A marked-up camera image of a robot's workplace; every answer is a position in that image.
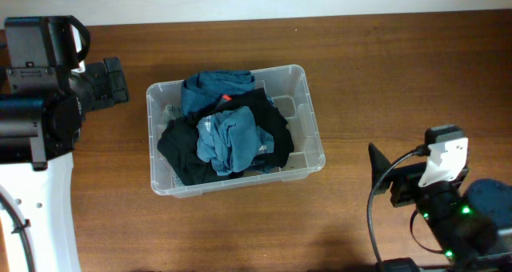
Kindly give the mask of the light blue jeans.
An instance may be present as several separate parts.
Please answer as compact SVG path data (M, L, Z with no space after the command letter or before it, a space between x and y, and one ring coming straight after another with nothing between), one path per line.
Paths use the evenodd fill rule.
M173 106L171 104L167 104L162 112L162 120L165 126L168 126L169 122L172 120L176 120L182 116L182 109L180 106ZM182 180L176 174L172 176L173 184L175 188L183 187L184 184Z

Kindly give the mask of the black cloth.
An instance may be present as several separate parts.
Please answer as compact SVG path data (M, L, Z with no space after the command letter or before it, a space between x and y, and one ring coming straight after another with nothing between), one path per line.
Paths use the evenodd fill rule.
M168 161L185 186L200 185L241 178L244 172L218 176L210 162L197 156L198 130L181 117L170 120L158 140L158 152Z
M197 128L197 124L205 116L224 110L236 110L242 106L249 107L256 125L274 138L274 152L257 156L254 159L256 163L253 166L270 168L279 166L283 168L287 164L290 153L294 151L294 143L291 133L286 128L288 121L269 102L263 88L251 90L244 94L232 95L227 100L220 98L218 102L204 107L203 110L200 110L188 120L191 121L192 126Z

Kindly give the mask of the dark blue jeans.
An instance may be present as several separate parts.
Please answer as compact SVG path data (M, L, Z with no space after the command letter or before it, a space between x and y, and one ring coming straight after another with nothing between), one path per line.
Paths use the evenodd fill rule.
M182 84L182 112L189 118L220 98L227 100L232 95L244 94L254 88L255 78L248 70L203 71ZM266 174L272 169L251 166L247 170Z

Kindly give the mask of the light blue cloth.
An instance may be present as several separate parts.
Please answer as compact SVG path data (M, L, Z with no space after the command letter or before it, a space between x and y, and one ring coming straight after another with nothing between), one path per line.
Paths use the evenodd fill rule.
M273 136L256 125L247 106L205 116L197 128L197 156L210 163L217 176L242 172L257 156L274 152Z

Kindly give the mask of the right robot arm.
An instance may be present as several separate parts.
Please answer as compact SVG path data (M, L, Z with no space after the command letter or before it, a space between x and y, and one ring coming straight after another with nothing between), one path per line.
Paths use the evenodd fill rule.
M473 182L461 193L467 176L466 139L420 145L390 162L374 145L368 152L372 187L366 219L378 271L419 271L411 258L383 260L372 218L376 195L391 193L393 207L413 205L412 217L428 225L449 261L450 271L511 269L511 188L493 179Z

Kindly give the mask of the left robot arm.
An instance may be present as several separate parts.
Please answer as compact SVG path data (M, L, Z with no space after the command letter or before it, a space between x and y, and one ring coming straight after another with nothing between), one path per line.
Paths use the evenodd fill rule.
M1 233L11 271L81 269L71 211L73 152L86 114L130 99L119 58L21 56L1 96Z

